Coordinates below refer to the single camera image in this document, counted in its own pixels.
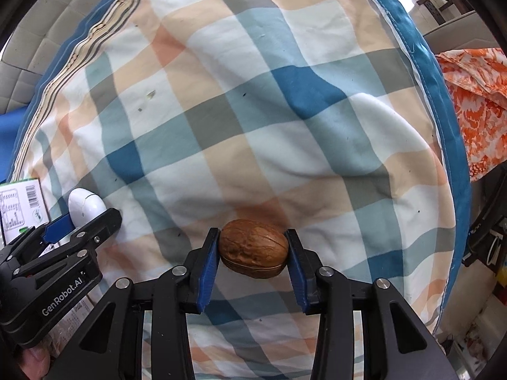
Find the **person's left hand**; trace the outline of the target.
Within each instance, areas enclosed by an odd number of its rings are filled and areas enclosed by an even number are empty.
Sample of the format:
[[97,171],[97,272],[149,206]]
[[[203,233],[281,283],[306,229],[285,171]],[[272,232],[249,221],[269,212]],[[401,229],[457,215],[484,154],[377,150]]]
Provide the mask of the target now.
[[41,380],[49,372],[50,364],[48,350],[43,346],[35,346],[22,351],[19,366],[30,380]]

